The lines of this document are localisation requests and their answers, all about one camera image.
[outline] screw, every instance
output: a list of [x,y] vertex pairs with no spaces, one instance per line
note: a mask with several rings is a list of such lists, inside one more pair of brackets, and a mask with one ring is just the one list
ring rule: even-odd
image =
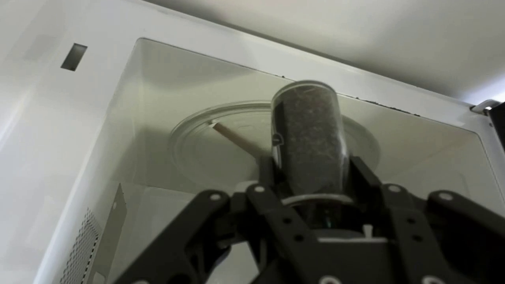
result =
[[421,284],[444,284],[440,278],[425,275]]
[[255,193],[264,193],[264,188],[263,187],[255,187],[253,191]]
[[220,199],[220,194],[211,194],[209,196],[209,201],[219,201]]
[[399,188],[397,185],[389,185],[388,190],[389,190],[391,193],[400,193],[400,188]]
[[454,201],[454,196],[452,194],[447,194],[447,193],[440,193],[438,198],[441,201]]
[[342,284],[342,283],[334,276],[326,275],[318,280],[318,284]]

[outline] white wall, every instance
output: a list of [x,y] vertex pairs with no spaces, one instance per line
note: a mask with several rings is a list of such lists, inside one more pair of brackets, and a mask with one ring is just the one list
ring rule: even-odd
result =
[[503,0],[148,0],[468,103],[505,100]]

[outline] vent grille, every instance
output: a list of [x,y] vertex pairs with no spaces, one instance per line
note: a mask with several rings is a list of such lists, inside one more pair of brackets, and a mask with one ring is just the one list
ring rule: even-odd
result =
[[83,284],[86,281],[96,254],[97,237],[96,223],[86,215],[69,253],[59,284]]

